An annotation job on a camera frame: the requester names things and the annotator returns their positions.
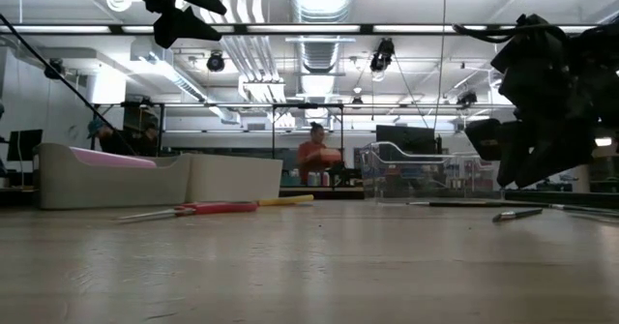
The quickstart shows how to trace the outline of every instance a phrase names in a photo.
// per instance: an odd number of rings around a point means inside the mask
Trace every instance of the desk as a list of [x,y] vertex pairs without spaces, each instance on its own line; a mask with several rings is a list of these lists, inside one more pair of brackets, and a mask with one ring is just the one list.
[[3,321],[619,322],[619,229],[563,212],[496,225],[501,209],[317,201],[111,221],[150,210],[1,213]]

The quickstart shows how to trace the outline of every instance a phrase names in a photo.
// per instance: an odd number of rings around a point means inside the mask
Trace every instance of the red shirt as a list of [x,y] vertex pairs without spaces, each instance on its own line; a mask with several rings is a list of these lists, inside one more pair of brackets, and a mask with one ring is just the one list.
[[306,158],[313,154],[316,151],[320,151],[322,149],[326,149],[327,146],[322,143],[315,143],[313,141],[306,141],[299,146],[299,151],[297,152],[297,159],[299,161],[299,176],[301,177],[301,183],[308,183],[308,175],[313,170],[322,170],[325,168],[324,164],[320,162],[319,158],[316,158],[315,161],[306,162]]

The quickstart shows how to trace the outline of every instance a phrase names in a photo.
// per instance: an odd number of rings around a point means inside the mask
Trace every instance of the red-handled tool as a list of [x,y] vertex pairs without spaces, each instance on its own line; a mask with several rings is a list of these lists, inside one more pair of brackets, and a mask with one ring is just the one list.
[[190,215],[202,214],[220,214],[220,213],[247,213],[255,212],[258,209],[257,203],[251,202],[221,202],[221,203],[193,203],[176,207],[174,209],[166,209],[160,212],[138,214],[128,217],[118,218],[119,221],[140,221],[149,219],[163,219],[174,217],[185,217]]

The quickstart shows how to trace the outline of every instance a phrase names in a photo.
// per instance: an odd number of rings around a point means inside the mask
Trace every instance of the computer monitor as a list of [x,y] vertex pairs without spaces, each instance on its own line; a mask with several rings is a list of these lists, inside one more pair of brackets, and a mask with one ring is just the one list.
[[33,149],[41,144],[43,130],[11,132],[7,161],[23,162],[34,159]]
[[[405,126],[380,126],[379,125],[379,126],[376,126],[376,141],[392,142],[396,144],[397,147],[402,152],[409,154],[409,155],[436,154],[436,141],[434,140],[434,129],[405,127]],[[390,154],[389,155],[390,158],[397,156],[397,154],[394,153],[393,151],[387,151],[387,153]]]

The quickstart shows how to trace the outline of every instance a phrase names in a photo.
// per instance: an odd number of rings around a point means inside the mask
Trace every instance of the wooden table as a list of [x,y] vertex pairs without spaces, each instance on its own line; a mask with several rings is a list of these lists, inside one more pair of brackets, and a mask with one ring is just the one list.
[[0,212],[3,323],[618,323],[619,229],[314,202],[118,224]]

